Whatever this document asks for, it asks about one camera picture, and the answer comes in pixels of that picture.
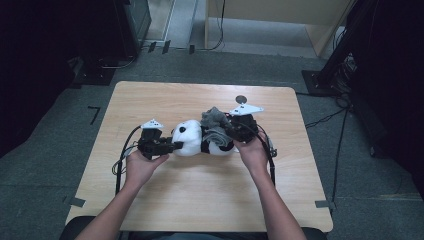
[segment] wrist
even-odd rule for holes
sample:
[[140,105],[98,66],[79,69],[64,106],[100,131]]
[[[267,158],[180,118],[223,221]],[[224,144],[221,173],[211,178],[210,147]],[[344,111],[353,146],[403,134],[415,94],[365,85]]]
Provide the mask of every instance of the wrist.
[[125,190],[128,193],[135,193],[137,194],[141,187],[143,186],[143,184],[131,184],[131,183],[125,183],[124,186],[122,187],[122,190]]
[[268,171],[266,169],[249,170],[249,172],[250,172],[250,176],[252,176],[252,178],[255,182],[257,180],[269,178],[269,174],[268,174]]

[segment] black controller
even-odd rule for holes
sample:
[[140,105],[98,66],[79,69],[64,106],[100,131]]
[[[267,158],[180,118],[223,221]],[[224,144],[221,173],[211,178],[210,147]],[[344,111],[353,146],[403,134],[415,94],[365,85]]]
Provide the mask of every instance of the black controller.
[[225,133],[239,142],[250,142],[259,132],[256,120],[252,114],[243,116],[227,115],[231,125],[224,126]]
[[174,150],[183,148],[183,142],[172,142],[172,137],[160,137],[162,131],[159,129],[143,129],[137,148],[147,159],[153,156],[161,156],[172,153]]

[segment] gray cloth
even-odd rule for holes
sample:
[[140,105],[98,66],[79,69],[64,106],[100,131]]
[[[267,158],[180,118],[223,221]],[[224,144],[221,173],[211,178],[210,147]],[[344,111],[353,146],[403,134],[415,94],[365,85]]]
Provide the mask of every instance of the gray cloth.
[[231,126],[231,123],[228,121],[225,113],[219,111],[216,107],[202,113],[202,120],[200,121],[200,124],[207,128]]
[[225,129],[221,127],[231,126],[231,123],[225,113],[219,111],[218,108],[213,107],[209,111],[203,112],[200,125],[206,128],[203,141],[213,142],[218,147],[226,147],[232,141],[225,133]]
[[205,130],[206,135],[203,137],[203,141],[208,143],[213,142],[218,147],[226,147],[232,141],[230,137],[225,134],[225,130],[221,127],[214,127]]

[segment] finger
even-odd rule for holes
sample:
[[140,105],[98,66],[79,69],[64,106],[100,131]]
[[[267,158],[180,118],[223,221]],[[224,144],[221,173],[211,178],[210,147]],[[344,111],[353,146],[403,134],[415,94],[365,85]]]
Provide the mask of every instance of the finger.
[[244,144],[246,144],[246,143],[243,143],[243,142],[239,142],[239,141],[237,141],[237,140],[233,140],[233,143],[234,143],[234,146],[236,146],[237,148],[240,148],[240,147],[242,147]]
[[264,132],[259,132],[258,135],[264,142],[267,142],[267,137]]
[[169,158],[169,154],[162,155],[160,157],[153,159],[153,162],[155,163],[156,166],[159,166],[162,163],[164,163],[166,160],[168,160],[168,158]]
[[144,160],[144,161],[148,161],[147,158],[145,156],[143,156],[143,154],[141,153],[140,150],[136,150],[134,152],[132,152],[130,155],[128,155],[127,159],[140,159],[140,160]]

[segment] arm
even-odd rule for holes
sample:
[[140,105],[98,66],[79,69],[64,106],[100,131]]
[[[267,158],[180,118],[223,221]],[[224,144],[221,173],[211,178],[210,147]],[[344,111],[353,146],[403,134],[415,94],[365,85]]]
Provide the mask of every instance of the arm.
[[248,144],[234,141],[241,159],[258,188],[269,239],[306,239],[298,222],[281,199],[267,171],[267,157],[259,139]]
[[126,160],[127,177],[121,191],[78,235],[77,239],[115,239],[137,193],[153,175],[154,170],[168,157],[164,155],[149,161],[138,150],[131,153]]

